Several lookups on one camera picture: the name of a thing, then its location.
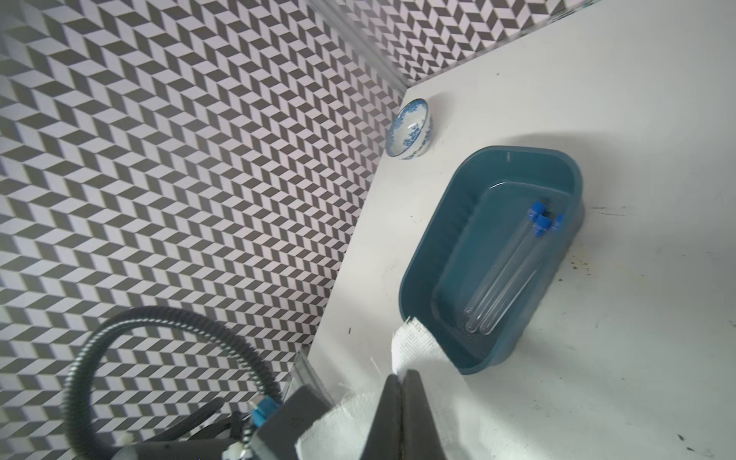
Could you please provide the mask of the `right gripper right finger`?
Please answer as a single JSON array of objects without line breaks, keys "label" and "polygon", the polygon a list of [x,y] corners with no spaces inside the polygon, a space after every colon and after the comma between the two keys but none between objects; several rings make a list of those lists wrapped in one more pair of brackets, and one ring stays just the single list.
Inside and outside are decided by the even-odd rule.
[{"label": "right gripper right finger", "polygon": [[445,460],[420,373],[411,369],[402,382],[402,459]]}]

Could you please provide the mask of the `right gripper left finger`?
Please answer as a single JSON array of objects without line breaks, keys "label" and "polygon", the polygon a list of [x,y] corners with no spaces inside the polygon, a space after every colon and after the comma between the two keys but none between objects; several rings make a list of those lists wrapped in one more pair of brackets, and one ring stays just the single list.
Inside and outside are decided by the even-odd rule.
[{"label": "right gripper left finger", "polygon": [[360,460],[398,460],[402,450],[402,385],[389,375],[370,427]]}]

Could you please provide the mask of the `test tube blue cap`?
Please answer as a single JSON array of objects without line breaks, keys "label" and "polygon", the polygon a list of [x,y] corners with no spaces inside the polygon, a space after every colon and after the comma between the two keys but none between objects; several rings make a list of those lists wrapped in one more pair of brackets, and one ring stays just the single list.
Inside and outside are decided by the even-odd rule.
[{"label": "test tube blue cap", "polygon": [[463,312],[467,317],[471,317],[471,315],[479,309],[483,297],[492,290],[494,282],[498,280],[502,270],[504,270],[506,265],[510,262],[523,239],[531,232],[536,220],[538,220],[538,218],[540,218],[540,216],[545,212],[546,205],[543,202],[538,200],[531,205],[526,216],[519,223],[505,247],[500,251],[498,258],[496,258],[491,269],[478,285],[475,293],[471,297],[471,300],[467,306],[465,306]]},{"label": "test tube blue cap", "polygon": [[490,335],[496,329],[500,320],[536,275],[542,256],[552,241],[552,237],[562,226],[564,219],[564,214],[557,214],[553,218],[540,217],[537,220],[532,230],[531,240],[523,245],[519,262],[513,263],[513,270],[507,283],[480,322],[479,331],[483,335]]},{"label": "test tube blue cap", "polygon": [[498,326],[536,273],[551,226],[541,213],[530,212],[522,220],[465,306],[468,333],[488,335]]}]

